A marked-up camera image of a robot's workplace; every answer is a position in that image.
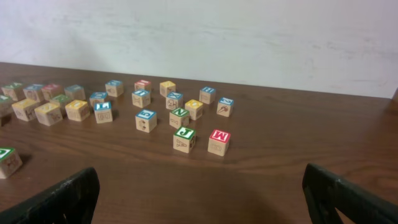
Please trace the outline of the yellow O block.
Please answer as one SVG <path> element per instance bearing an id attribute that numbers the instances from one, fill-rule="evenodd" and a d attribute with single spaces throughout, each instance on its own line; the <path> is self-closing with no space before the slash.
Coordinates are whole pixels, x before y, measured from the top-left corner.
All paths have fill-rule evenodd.
<path id="1" fill-rule="evenodd" d="M 86 101 L 73 100 L 65 106 L 68 119 L 72 121 L 83 121 L 90 115 L 90 108 Z"/>

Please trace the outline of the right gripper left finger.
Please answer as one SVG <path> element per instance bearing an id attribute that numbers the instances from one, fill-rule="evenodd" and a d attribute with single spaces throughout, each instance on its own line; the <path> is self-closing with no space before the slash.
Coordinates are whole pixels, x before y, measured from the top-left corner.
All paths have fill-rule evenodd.
<path id="1" fill-rule="evenodd" d="M 99 192 L 97 172 L 89 167 L 1 212 L 1 224 L 91 223 Z"/>

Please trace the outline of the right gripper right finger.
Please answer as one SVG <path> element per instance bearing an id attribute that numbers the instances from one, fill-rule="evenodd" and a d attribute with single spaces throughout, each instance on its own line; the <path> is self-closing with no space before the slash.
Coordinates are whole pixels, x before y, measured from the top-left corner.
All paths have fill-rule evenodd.
<path id="1" fill-rule="evenodd" d="M 397 205 L 316 164 L 307 164 L 302 188 L 312 223 L 342 223 L 338 212 L 354 223 L 397 223 Z"/>

